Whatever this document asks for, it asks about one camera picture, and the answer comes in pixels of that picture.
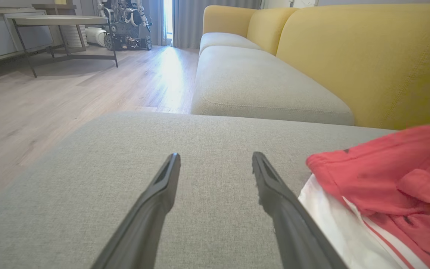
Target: floor plank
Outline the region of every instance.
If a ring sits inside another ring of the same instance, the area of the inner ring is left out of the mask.
[[[90,54],[111,54],[91,46]],[[31,58],[39,61],[50,55]],[[189,113],[198,50],[154,46],[110,60],[0,64],[0,191],[82,124],[116,111]]]

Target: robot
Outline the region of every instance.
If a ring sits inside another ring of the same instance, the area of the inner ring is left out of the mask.
[[[140,26],[146,27],[149,33],[152,26],[152,22],[149,23],[145,17],[142,0],[135,0],[134,3],[132,0],[97,0],[97,9],[99,16],[109,19],[114,44],[107,33],[104,44],[108,50],[152,49],[150,35],[138,37]]]

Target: yellow cushion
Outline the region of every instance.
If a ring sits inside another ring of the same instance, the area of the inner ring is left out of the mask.
[[[430,4],[301,9],[277,57],[342,99],[357,126],[430,123]]]
[[[203,12],[203,33],[229,33],[246,37],[254,9],[208,6]]]
[[[283,26],[297,10],[293,7],[257,10],[251,17],[246,37],[264,51],[276,55]]]

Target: sofa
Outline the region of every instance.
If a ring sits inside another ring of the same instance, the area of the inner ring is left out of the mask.
[[[273,223],[258,204],[252,153],[263,152],[298,195],[309,155],[393,132],[248,116],[103,115],[0,193],[0,269],[90,268],[173,152],[181,170],[155,268],[282,268]]]
[[[192,114],[430,123],[430,4],[208,6]]]

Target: curtain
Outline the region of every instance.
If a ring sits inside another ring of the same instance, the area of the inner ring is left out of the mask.
[[[159,46],[167,46],[167,14],[165,14],[163,2],[164,0],[142,0],[145,16],[149,22],[152,22],[150,27],[152,44]],[[145,27],[140,26],[139,29],[140,37],[145,38],[145,36],[149,35],[149,31]]]
[[[209,5],[259,9],[261,0],[173,0],[174,47],[200,48],[203,10]]]

